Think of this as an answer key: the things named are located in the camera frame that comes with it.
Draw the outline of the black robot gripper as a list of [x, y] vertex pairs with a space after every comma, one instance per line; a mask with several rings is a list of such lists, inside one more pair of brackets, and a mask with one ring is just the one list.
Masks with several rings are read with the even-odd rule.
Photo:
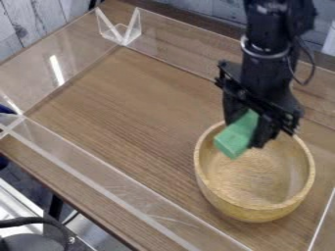
[[291, 90], [297, 58], [276, 59], [243, 57], [241, 64], [221, 60], [215, 84], [223, 90], [224, 119], [229, 126], [252, 110], [257, 124], [249, 147], [263, 148], [283, 131], [296, 133], [303, 116], [303, 107]]

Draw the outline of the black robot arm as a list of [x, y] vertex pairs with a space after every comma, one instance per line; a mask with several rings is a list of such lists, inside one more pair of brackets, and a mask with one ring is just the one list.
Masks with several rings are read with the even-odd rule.
[[247, 26], [240, 38], [241, 64], [232, 70], [219, 63], [216, 85], [223, 90], [227, 127], [215, 136], [215, 146], [237, 155], [261, 148], [280, 133], [292, 135], [303, 107], [291, 84], [297, 79], [301, 35], [313, 28], [312, 0], [243, 0]]

